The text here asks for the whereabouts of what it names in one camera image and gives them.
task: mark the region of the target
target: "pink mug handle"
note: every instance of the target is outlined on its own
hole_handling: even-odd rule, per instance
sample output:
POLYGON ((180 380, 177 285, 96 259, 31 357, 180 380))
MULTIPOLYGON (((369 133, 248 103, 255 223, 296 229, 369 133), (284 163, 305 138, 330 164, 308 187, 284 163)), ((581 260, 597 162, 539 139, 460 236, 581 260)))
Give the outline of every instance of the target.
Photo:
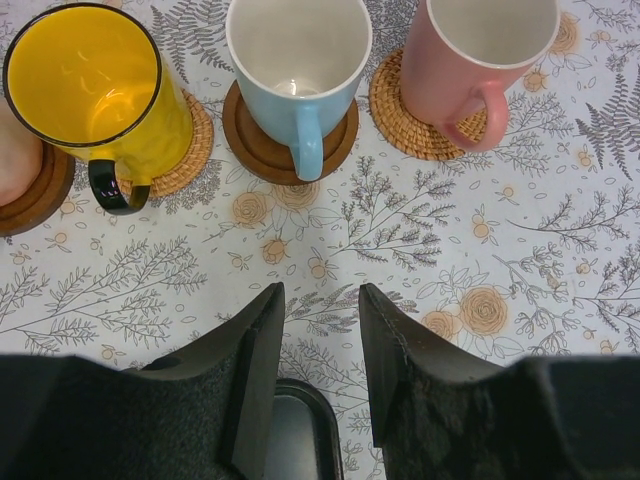
POLYGON ((507 133, 509 123, 509 106, 504 96, 504 89, 499 82, 486 82, 477 89, 487 106, 487 128, 478 142, 466 137, 455 123, 434 125, 451 143, 466 152, 486 152, 498 146, 507 133))

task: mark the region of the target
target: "woven coaster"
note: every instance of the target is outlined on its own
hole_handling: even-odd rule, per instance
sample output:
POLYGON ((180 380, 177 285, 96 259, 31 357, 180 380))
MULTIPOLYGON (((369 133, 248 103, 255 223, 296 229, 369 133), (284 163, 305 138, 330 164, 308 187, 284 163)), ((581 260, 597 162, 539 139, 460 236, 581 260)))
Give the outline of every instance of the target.
MULTIPOLYGON (((423 160, 451 160, 464 154, 432 125, 411 115, 400 97, 402 49, 390 54, 376 70, 369 87, 371 115, 391 145, 423 160)), ((484 110, 458 123, 462 133, 474 141, 484 135, 487 116, 484 110)))
POLYGON ((29 190, 0 207, 0 237, 17 235, 37 227, 62 205, 67 197, 76 161, 71 155, 43 142, 42 167, 29 190))
MULTIPOLYGON (((351 102, 347 114, 322 140, 324 163, 320 179, 337 170, 346 160, 358 134, 358 106, 351 102)), ((238 161, 256 177, 277 185, 304 185, 293 165, 289 147, 271 139, 258 126, 233 82, 222 108, 222 126, 231 151, 238 161)))
MULTIPOLYGON (((182 90, 187 105, 193 117, 193 138, 186 155, 180 163, 161 177, 153 179, 151 184, 151 198, 164 197, 186 187, 202 171, 209 160, 213 149, 213 123, 204 107, 186 90, 182 90)), ((131 181, 118 179, 120 190, 129 195, 131 193, 131 181)))

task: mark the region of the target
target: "black tray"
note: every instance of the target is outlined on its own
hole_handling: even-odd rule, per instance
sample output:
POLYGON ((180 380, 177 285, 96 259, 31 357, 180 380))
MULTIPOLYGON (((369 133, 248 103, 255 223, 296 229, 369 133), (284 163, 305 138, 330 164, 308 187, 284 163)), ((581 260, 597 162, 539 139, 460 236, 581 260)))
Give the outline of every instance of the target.
POLYGON ((278 380, 264 480, 343 480, 338 423, 309 384, 278 380))

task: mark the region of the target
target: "round coaster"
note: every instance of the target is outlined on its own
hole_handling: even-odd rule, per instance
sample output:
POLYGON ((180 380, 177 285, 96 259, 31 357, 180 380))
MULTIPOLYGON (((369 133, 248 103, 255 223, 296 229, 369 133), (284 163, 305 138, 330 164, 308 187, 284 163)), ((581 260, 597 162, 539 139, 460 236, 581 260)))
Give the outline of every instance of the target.
MULTIPOLYGON (((369 87, 371 114, 378 130, 398 150, 423 160, 451 160, 464 154, 432 125, 411 115, 400 97, 402 49, 391 53, 380 64, 369 87)), ((482 110, 458 123, 472 140, 484 135, 487 115, 482 110)))
MULTIPOLYGON (((193 138, 180 163, 161 177, 153 179, 150 197, 164 197, 186 187, 195 179, 209 160, 213 149, 213 123, 204 107, 186 90, 182 90, 193 117, 193 138)), ((120 190, 129 195, 131 181, 118 179, 120 190)))
MULTIPOLYGON (((322 142, 324 165, 320 178, 334 172, 349 156, 356 141, 358 122, 358 106, 353 101, 345 117, 322 142)), ((278 185, 308 183, 296 176, 289 147, 272 140, 253 120, 240 94, 238 82, 233 82, 225 98, 222 126, 235 156, 257 177, 278 185)))
POLYGON ((42 168, 29 190, 0 207, 0 237, 17 235, 40 225, 62 205, 73 183, 76 162, 43 142, 42 168))

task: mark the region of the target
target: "mug rim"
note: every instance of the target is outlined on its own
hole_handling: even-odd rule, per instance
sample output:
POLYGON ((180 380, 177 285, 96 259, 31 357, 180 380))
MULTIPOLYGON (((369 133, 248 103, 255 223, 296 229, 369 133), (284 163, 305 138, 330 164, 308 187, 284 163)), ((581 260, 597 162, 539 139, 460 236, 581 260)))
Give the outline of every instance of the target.
POLYGON ((561 11, 560 11, 560 5, 558 0, 553 0, 553 3, 555 5, 555 10, 556 10, 556 24, 553 28, 553 34, 551 35, 551 39, 547 42, 547 44, 535 55, 532 55, 531 57, 529 57, 526 60, 523 60, 521 62, 518 63, 490 63, 490 62, 484 62, 482 60, 479 60, 475 57, 472 57, 471 55, 469 55, 468 53, 462 51, 460 48, 458 48, 456 45, 453 44, 453 42, 451 40, 449 40, 449 38, 444 34, 444 32, 442 31, 442 29, 440 28, 440 25, 438 25, 438 22, 435 18, 435 15, 433 14, 433 7, 432 7, 432 2, 433 0, 421 0, 426 2, 427 4, 427 14, 429 15, 429 20, 431 22, 431 24, 433 25, 433 28, 435 29, 436 33, 438 34, 438 37, 440 37, 440 39, 447 45, 447 47, 449 47, 451 50, 453 50, 453 52, 464 58, 465 60, 474 63, 475 65, 479 65, 481 67, 485 67, 485 68, 490 68, 492 70, 517 70, 519 68, 523 68, 523 67, 528 67, 532 64, 534 64, 536 61, 538 61, 538 59, 540 59, 540 57, 542 57, 553 45, 553 42, 555 42, 556 40, 556 36, 558 35, 558 31, 560 30, 560 20, 561 20, 561 11))
POLYGON ((371 55, 371 49, 373 46, 373 26, 371 24, 371 16, 369 15, 369 10, 367 9, 367 6, 365 5, 364 1, 355 0, 357 4, 360 6, 360 9, 362 10, 362 12, 364 13, 365 20, 367 23, 367 48, 365 49, 365 53, 363 55, 362 60, 360 61, 360 64, 358 64, 358 67, 353 71, 353 73, 349 75, 349 77, 345 81, 343 81, 339 85, 336 85, 335 87, 325 92, 314 93, 313 95, 304 95, 304 96, 297 96, 297 95, 278 92, 277 90, 274 90, 273 88, 268 87, 264 83, 258 81, 253 75, 251 75, 249 71, 245 68, 245 66, 242 64, 242 62, 240 62, 238 55, 236 54, 236 50, 233 46, 233 41, 231 40, 231 35, 229 32, 232 31, 231 19, 233 17, 233 10, 235 9, 238 1, 239 0, 231 0, 231 4, 229 5, 229 9, 227 10, 227 18, 225 20, 225 35, 227 37, 227 46, 229 47, 229 54, 231 55, 231 59, 233 60, 233 63, 236 65, 236 67, 242 72, 242 74, 245 77, 247 77, 247 79, 249 79, 251 83, 258 86, 262 90, 269 92, 272 95, 275 95, 280 98, 286 98, 287 100, 294 100, 294 101, 319 100, 319 99, 328 97, 330 95, 333 95, 336 92, 339 92, 340 90, 343 90, 347 85, 353 82, 362 73, 362 71, 364 70, 364 67, 369 61, 369 56, 371 55))
POLYGON ((69 4, 69 5, 60 5, 58 7, 54 7, 54 8, 51 8, 49 10, 45 10, 44 12, 40 13, 39 15, 37 15, 34 18, 32 18, 31 20, 29 20, 18 31, 16 36, 13 38, 13 40, 9 44, 9 47, 7 48, 7 53, 6 53, 5 58, 4 58, 4 65, 3 65, 3 71, 2 71, 2 84, 3 84, 3 90, 4 90, 4 97, 7 100, 7 103, 9 104, 9 108, 11 108, 11 111, 16 116, 16 118, 18 120, 20 120, 20 123, 22 123, 29 131, 31 131, 32 133, 37 135, 39 138, 41 138, 45 142, 49 142, 49 143, 51 143, 53 145, 58 145, 58 146, 61 146, 61 147, 69 147, 69 148, 91 148, 91 147, 98 147, 98 146, 101 146, 101 145, 105 145, 105 144, 111 143, 111 142, 113 142, 113 141, 115 141, 115 140, 117 140, 117 139, 119 139, 121 137, 124 137, 129 132, 131 132, 134 128, 136 128, 138 125, 140 125, 140 123, 142 122, 142 120, 145 119, 145 117, 147 116, 147 114, 149 113, 149 111, 151 110, 153 105, 155 104, 156 99, 158 98, 158 94, 160 93, 160 86, 161 86, 161 83, 162 83, 162 72, 163 72, 163 66, 162 66, 162 57, 160 55, 160 50, 158 49, 158 46, 156 45, 155 41, 153 40, 153 37, 151 36, 149 31, 144 27, 144 25, 142 25, 142 23, 140 23, 138 20, 136 20, 134 17, 132 17, 128 13, 123 12, 122 10, 119 10, 117 8, 111 7, 109 5, 103 5, 103 4, 100 4, 100 3, 78 2, 78 3, 69 4), (113 13, 117 13, 117 14, 125 17, 129 21, 133 22, 142 31, 142 33, 144 33, 145 37, 147 37, 147 40, 151 44, 151 48, 153 49, 153 53, 154 53, 154 56, 155 56, 155 59, 156 59, 156 85, 155 85, 155 89, 153 91, 153 95, 151 95, 151 98, 149 99, 149 103, 147 104, 145 109, 142 111, 140 116, 133 123, 131 123, 131 125, 129 125, 127 128, 125 128, 121 132, 116 133, 115 135, 112 135, 111 137, 105 138, 104 140, 96 140, 96 141, 93 141, 93 142, 66 142, 66 141, 58 140, 58 139, 55 139, 55 138, 50 137, 48 135, 45 135, 44 133, 40 132, 38 129, 33 127, 22 116, 22 114, 20 113, 20 111, 18 110, 16 105, 13 103, 13 98, 11 97, 11 92, 10 92, 10 89, 9 89, 9 63, 11 61, 11 57, 13 56, 13 52, 14 52, 15 47, 18 44, 18 42, 27 33, 27 31, 31 27, 33 27, 37 22, 39 22, 40 20, 42 20, 45 17, 48 17, 49 15, 51 15, 53 13, 57 13, 57 12, 59 12, 61 10, 66 10, 66 9, 69 9, 69 8, 81 8, 81 7, 101 8, 103 10, 109 10, 109 11, 111 11, 113 13))

